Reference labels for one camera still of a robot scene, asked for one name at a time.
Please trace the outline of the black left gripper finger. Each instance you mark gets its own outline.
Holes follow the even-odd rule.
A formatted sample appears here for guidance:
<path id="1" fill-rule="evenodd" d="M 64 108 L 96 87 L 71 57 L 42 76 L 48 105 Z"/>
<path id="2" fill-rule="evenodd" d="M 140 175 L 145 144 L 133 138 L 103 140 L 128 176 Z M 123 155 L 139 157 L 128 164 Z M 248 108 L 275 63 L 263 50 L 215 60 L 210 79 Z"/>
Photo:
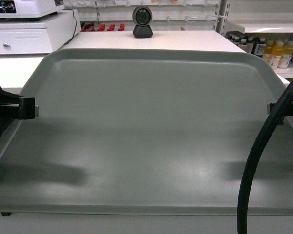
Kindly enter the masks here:
<path id="1" fill-rule="evenodd" d="M 35 104 L 34 97 L 19 97 L 19 119 L 29 120 L 39 116 L 39 106 Z"/>

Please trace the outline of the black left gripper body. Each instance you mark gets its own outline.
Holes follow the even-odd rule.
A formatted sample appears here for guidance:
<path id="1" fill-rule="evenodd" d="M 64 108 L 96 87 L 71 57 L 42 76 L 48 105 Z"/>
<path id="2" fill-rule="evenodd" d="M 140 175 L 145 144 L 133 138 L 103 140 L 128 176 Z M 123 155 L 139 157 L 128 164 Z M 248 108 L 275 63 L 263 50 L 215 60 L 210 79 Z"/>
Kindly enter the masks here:
<path id="1" fill-rule="evenodd" d="M 20 96 L 0 86 L 0 138 L 15 119 L 20 119 Z"/>

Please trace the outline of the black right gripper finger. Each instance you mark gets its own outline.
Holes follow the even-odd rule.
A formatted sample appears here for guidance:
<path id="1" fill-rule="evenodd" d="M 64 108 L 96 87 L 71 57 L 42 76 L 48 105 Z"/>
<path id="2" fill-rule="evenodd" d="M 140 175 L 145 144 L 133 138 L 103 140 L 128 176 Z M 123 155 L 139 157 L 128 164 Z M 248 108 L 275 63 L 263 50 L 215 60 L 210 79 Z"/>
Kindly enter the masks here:
<path id="1" fill-rule="evenodd" d="M 278 125 L 284 124 L 285 117 L 293 117 L 293 100 L 278 101 L 267 105 L 267 113 L 270 116 L 277 116 Z"/>

